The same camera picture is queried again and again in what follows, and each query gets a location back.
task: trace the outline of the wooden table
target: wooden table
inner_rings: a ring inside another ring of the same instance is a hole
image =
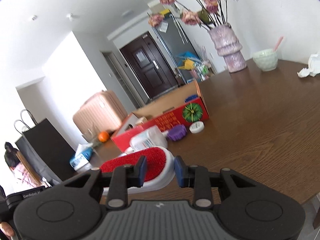
[[[210,120],[203,132],[169,142],[169,150],[187,165],[216,172],[228,167],[305,203],[320,192],[320,77],[298,78],[304,67],[279,61],[276,70],[263,73],[249,60],[243,71],[200,83]],[[108,142],[91,164],[119,154]],[[129,198],[191,200],[192,194],[174,179],[161,190]]]

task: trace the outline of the tiled floor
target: tiled floor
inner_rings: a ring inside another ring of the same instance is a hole
[[[319,231],[319,228],[314,230],[312,226],[313,220],[316,217],[316,210],[311,202],[303,205],[303,208],[306,212],[306,221],[298,240],[315,240],[316,234]],[[318,234],[316,240],[320,240],[320,233]]]

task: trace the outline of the pink floral clothing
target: pink floral clothing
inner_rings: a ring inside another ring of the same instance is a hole
[[[16,185],[14,185],[14,191],[20,192],[27,189],[38,187],[36,180],[30,175],[25,166],[19,163],[13,170],[13,175],[16,178]]]

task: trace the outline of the red fabric pad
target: red fabric pad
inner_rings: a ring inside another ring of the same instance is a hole
[[[141,155],[144,155],[147,158],[147,174],[145,182],[155,179],[164,169],[166,163],[166,156],[162,149],[155,147],[145,149],[139,152],[131,153],[126,156],[118,157],[113,160],[103,163],[100,167],[102,172],[112,172],[116,167],[122,166],[125,164],[135,165],[138,162],[138,159]]]

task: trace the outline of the pink suitcase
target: pink suitcase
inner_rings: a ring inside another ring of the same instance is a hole
[[[101,91],[90,97],[75,113],[73,122],[86,137],[101,131],[117,130],[127,117],[120,100],[113,91]]]

